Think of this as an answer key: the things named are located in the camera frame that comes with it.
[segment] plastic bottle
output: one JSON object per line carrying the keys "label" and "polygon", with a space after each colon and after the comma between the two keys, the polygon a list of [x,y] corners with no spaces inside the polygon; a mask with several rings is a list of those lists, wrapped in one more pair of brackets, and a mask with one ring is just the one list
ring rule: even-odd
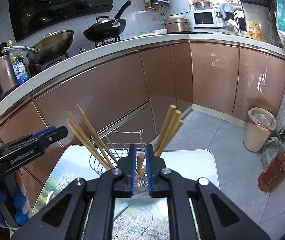
{"label": "plastic bottle", "polygon": [[[8,41],[8,46],[12,46],[12,40]],[[9,56],[12,62],[12,65],[15,65],[17,63],[19,63],[18,58],[15,56],[15,53],[13,51],[9,51]]]}
{"label": "plastic bottle", "polygon": [[253,37],[255,40],[260,41],[261,34],[260,34],[259,22],[252,22],[250,19],[248,19],[248,25],[249,25],[249,35]]}
{"label": "plastic bottle", "polygon": [[269,191],[278,186],[285,178],[285,150],[278,153],[258,178],[258,186],[262,191]]}

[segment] white countertop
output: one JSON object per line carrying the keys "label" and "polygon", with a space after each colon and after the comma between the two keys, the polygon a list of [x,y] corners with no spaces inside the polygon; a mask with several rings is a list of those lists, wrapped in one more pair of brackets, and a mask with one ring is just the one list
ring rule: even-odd
{"label": "white countertop", "polygon": [[80,65],[83,65],[87,62],[93,61],[100,57],[104,57],[122,50],[127,50],[135,47],[140,47],[148,44],[159,43],[164,41],[176,41],[176,40],[194,40],[194,39],[209,39],[209,40],[222,40],[222,41],[232,41],[242,44],[248,44],[262,49],[276,52],[278,54],[285,56],[285,50],[273,46],[271,44],[256,41],[254,39],[232,36],[232,35],[223,35],[223,34],[207,34],[207,33],[197,33],[197,34],[167,34],[167,35],[153,35],[141,38],[135,38],[131,40],[120,41],[113,44],[108,44],[99,48],[95,48],[73,57],[67,58],[56,65],[42,71],[38,75],[34,76],[13,92],[11,92],[7,97],[5,97],[0,102],[0,116],[9,109],[13,104],[18,102],[21,98],[31,93],[33,90],[39,86],[47,83],[53,78],[62,75],[63,73],[74,69]]}

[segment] frying pan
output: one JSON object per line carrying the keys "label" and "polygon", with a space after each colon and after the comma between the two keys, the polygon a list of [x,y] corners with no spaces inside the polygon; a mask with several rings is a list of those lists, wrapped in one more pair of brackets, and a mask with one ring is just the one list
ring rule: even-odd
{"label": "frying pan", "polygon": [[11,50],[27,51],[27,58],[36,64],[43,65],[66,53],[70,48],[74,37],[73,30],[64,30],[47,34],[41,41],[34,46],[9,46],[4,47],[2,52]]}
{"label": "frying pan", "polygon": [[[99,42],[105,39],[113,38],[119,36],[123,33],[126,27],[126,20],[120,19],[124,10],[126,10],[131,1],[125,2],[125,4],[120,8],[114,19],[109,19],[108,16],[102,15],[96,18],[97,22],[91,25],[88,29],[83,32],[83,35],[93,42]],[[106,20],[98,21],[98,19],[107,18]]]}

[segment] pan lid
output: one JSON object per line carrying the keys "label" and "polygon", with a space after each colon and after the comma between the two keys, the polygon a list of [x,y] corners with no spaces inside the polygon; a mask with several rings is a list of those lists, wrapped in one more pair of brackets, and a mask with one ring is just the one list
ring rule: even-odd
{"label": "pan lid", "polygon": [[54,36],[54,35],[57,35],[59,33],[65,33],[65,32],[71,32],[72,34],[74,34],[74,31],[73,30],[63,30],[63,31],[57,31],[57,32],[54,32],[54,33],[48,33],[44,36],[44,38],[40,41],[38,41],[34,46],[32,46],[32,48],[35,48],[39,43],[41,43],[42,41]]}

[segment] chopstick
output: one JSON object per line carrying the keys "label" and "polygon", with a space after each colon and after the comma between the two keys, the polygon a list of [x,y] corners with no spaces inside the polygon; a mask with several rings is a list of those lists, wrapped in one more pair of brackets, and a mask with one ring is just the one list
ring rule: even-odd
{"label": "chopstick", "polygon": [[168,140],[164,143],[164,147],[163,149],[160,151],[158,150],[156,153],[155,153],[155,156],[157,157],[160,157],[163,150],[168,146],[168,144],[171,142],[172,138],[176,135],[176,133],[178,132],[178,130],[180,129],[180,127],[183,125],[183,121],[182,120],[178,120],[174,129],[173,129],[173,132],[172,134],[170,135],[170,137],[168,138]]}
{"label": "chopstick", "polygon": [[143,161],[145,160],[145,154],[144,153],[139,153],[137,157],[137,172],[141,171],[141,167],[143,164]]}
{"label": "chopstick", "polygon": [[84,111],[80,108],[79,105],[75,106],[78,113],[80,114],[81,118],[83,119],[84,123],[86,124],[87,128],[89,129],[93,139],[95,140],[96,143],[100,144],[101,147],[103,147],[106,152],[108,153],[108,155],[114,160],[114,162],[116,164],[118,164],[118,161],[116,160],[116,158],[114,157],[114,155],[109,151],[108,147],[105,145],[105,143],[100,139],[100,137],[98,136],[98,134],[96,133],[95,129],[92,127],[91,123],[89,122],[89,120],[87,119],[87,117],[84,115]]}
{"label": "chopstick", "polygon": [[[81,136],[84,138],[84,140],[86,141],[86,143],[90,146],[90,148],[93,151],[96,151],[96,153],[99,155],[99,157],[102,159],[102,156],[98,153],[98,151],[95,149],[95,147],[92,145],[92,143],[90,142],[90,140],[87,138],[86,134],[84,133],[84,131],[81,129],[80,125],[77,123],[76,119],[74,118],[74,116],[72,115],[72,113],[69,111],[68,112],[68,117],[69,120],[71,121],[72,125],[78,130],[78,132],[81,134]],[[110,168],[113,168],[113,165],[111,163],[111,161],[109,160],[109,158],[107,157],[105,151],[99,147],[100,152],[102,153],[102,155],[105,157],[106,161],[108,162],[108,165]]]}
{"label": "chopstick", "polygon": [[168,112],[167,112],[167,115],[166,115],[166,119],[164,120],[164,124],[163,124],[163,126],[161,128],[161,132],[159,134],[159,138],[158,138],[158,141],[157,141],[157,144],[156,144],[154,152],[158,151],[158,149],[159,149],[159,147],[160,147],[160,145],[161,145],[161,143],[162,143],[162,141],[164,139],[164,136],[166,134],[166,131],[167,131],[169,125],[170,125],[170,122],[172,120],[172,117],[173,117],[176,109],[177,109],[177,107],[174,106],[174,105],[169,106],[169,109],[168,109]]}
{"label": "chopstick", "polygon": [[175,112],[173,113],[173,117],[170,121],[170,124],[166,130],[166,134],[164,135],[164,138],[161,142],[161,145],[159,147],[159,149],[157,151],[155,151],[155,155],[156,156],[160,156],[162,151],[165,148],[165,143],[168,142],[169,143],[169,139],[172,135],[172,133],[174,132],[174,128],[176,126],[176,123],[178,122],[179,116],[181,115],[181,112],[179,110],[175,110]]}
{"label": "chopstick", "polygon": [[73,133],[78,137],[78,139],[81,141],[81,143],[88,149],[88,151],[97,159],[98,162],[101,163],[101,165],[107,170],[110,170],[110,167],[108,166],[108,163],[102,159],[101,155],[98,154],[97,151],[94,151],[89,144],[85,141],[85,139],[80,135],[78,130],[72,125],[71,121],[69,119],[66,119],[66,123],[70,127],[70,129],[73,131]]}
{"label": "chopstick", "polygon": [[[167,112],[166,119],[161,128],[159,139],[154,150],[154,154],[160,157],[163,150],[168,146],[172,138],[176,135],[180,127],[183,125],[183,121],[179,119],[181,112],[176,110],[176,107],[171,105]],[[138,169],[138,159],[137,159],[137,172],[138,175],[143,176],[146,173],[146,168],[141,171]]]}

